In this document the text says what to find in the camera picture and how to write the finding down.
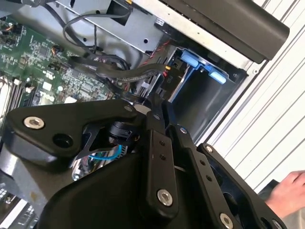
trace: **black cable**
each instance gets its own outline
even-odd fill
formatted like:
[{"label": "black cable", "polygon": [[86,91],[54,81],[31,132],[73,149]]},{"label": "black cable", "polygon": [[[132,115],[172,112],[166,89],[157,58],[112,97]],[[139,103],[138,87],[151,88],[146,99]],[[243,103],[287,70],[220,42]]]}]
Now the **black cable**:
[{"label": "black cable", "polygon": [[[123,70],[130,69],[130,66],[128,65],[128,63],[121,57],[118,57],[116,55],[104,55],[104,54],[97,55],[97,54],[93,53],[90,49],[92,49],[92,48],[96,49],[95,45],[93,45],[93,46],[84,45],[83,42],[74,34],[73,30],[70,27],[66,26],[67,24],[62,20],[62,18],[58,15],[58,13],[50,5],[45,4],[45,5],[43,5],[43,7],[55,18],[55,20],[61,25],[61,27],[63,29],[66,28],[64,31],[64,37],[65,37],[65,39],[67,39],[68,42],[72,43],[73,45],[83,48],[86,52],[90,53],[90,56],[92,58],[102,58],[102,59],[117,63],[122,67]],[[95,26],[95,29],[94,29],[94,39],[95,40],[97,39],[96,28],[97,27]],[[75,43],[71,42],[67,38],[66,34],[68,34]]]},{"label": "black cable", "polygon": [[[61,19],[58,13],[51,6],[45,4],[43,5],[43,7],[55,18],[55,20],[59,23],[59,25],[61,25],[61,27],[64,27],[66,25],[66,23]],[[85,51],[87,52],[90,52],[89,48],[93,48],[93,46],[91,47],[91,46],[83,45],[82,41],[78,39],[78,37],[73,33],[73,31],[70,28],[67,28],[66,32],[75,42],[74,45],[84,48]]]},{"label": "black cable", "polygon": [[115,15],[115,14],[96,14],[96,13],[91,13],[91,14],[84,14],[84,15],[80,15],[72,20],[70,20],[68,23],[66,23],[63,26],[63,30],[62,30],[62,34],[64,36],[64,38],[70,42],[71,44],[74,44],[72,41],[70,41],[67,37],[67,29],[74,23],[86,19],[86,18],[124,18],[124,17],[128,17],[130,15],[131,11],[128,11],[126,14],[124,15]]},{"label": "black cable", "polygon": [[96,53],[96,49],[97,49],[97,26],[94,25],[94,51],[93,53]]},{"label": "black cable", "polygon": [[125,99],[137,104],[142,104],[145,101],[145,98],[124,91],[123,89],[114,85],[109,79],[100,77],[98,74],[96,74],[94,70],[87,68],[84,65],[79,65],[78,67],[75,67],[75,70],[83,74],[86,74],[86,76],[101,82],[109,89],[109,91],[111,91],[118,98]]},{"label": "black cable", "polygon": [[101,77],[118,78],[118,79],[122,79],[123,81],[126,81],[126,82],[129,81],[128,79],[132,79],[132,78],[133,78],[133,81],[136,81],[136,78],[138,78],[137,80],[140,80],[140,79],[151,77],[158,73],[163,74],[164,71],[170,69],[168,66],[166,66],[164,64],[152,63],[152,64],[140,66],[137,69],[120,71],[120,70],[113,69],[108,64],[101,63],[98,61],[84,59],[84,58],[78,57],[78,56],[70,57],[68,63],[74,67],[78,66],[77,64],[87,65],[88,69],[90,69],[90,70],[94,69],[95,72]]}]

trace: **person's hand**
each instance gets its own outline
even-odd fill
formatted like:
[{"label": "person's hand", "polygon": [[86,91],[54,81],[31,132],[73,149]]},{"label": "person's hand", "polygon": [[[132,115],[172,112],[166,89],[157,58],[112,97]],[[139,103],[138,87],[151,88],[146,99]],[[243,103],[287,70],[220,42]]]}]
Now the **person's hand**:
[{"label": "person's hand", "polygon": [[271,192],[266,204],[280,218],[305,207],[305,171],[290,173]]}]

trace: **motherboard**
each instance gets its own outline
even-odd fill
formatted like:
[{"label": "motherboard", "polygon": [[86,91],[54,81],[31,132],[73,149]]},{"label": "motherboard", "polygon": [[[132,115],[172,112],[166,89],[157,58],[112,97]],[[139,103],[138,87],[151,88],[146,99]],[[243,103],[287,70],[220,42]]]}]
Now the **motherboard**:
[{"label": "motherboard", "polygon": [[1,121],[17,107],[109,98],[110,91],[102,83],[62,64],[72,55],[31,28],[9,17],[1,18]]}]

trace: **red wire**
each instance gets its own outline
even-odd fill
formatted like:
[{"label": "red wire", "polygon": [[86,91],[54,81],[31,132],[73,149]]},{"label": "red wire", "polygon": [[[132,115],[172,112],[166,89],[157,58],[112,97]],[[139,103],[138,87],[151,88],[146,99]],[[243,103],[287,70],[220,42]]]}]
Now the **red wire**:
[{"label": "red wire", "polygon": [[147,64],[148,62],[149,62],[149,60],[151,60],[155,55],[156,55],[156,53],[158,53],[159,51],[161,51],[162,49],[164,49],[165,48],[165,46],[166,45],[168,45],[169,44],[169,42],[170,42],[170,40],[169,41],[167,41],[167,42],[165,42],[163,45],[161,45],[160,46],[160,48],[159,49],[157,49],[155,52],[154,52],[154,54],[153,55],[151,55],[149,58],[148,58],[148,60],[147,61],[145,61],[143,64],[141,64],[141,65],[145,65],[145,64]]}]

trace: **white label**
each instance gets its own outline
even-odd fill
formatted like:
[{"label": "white label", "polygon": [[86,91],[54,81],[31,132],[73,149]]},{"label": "white label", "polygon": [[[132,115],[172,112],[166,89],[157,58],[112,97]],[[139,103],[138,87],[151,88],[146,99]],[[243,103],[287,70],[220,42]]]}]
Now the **white label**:
[{"label": "white label", "polygon": [[48,82],[43,82],[42,88],[50,91],[52,89],[52,84],[48,83]]},{"label": "white label", "polygon": [[65,104],[72,104],[72,103],[75,103],[75,102],[77,102],[77,100],[70,97],[70,96],[65,99]]}]

